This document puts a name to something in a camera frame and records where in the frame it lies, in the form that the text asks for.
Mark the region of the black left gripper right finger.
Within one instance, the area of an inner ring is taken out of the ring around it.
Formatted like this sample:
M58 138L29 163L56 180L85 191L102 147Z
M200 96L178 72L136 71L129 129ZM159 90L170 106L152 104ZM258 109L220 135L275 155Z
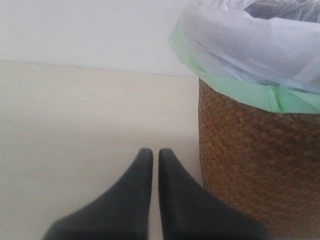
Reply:
M207 192L173 150L158 154L158 196L165 240L268 240L266 228Z

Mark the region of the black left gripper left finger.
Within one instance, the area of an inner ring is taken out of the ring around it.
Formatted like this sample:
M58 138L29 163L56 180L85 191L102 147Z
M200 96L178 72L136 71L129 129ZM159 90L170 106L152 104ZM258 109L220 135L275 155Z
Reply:
M146 240L153 152L142 148L121 178L96 200L54 222L45 240Z

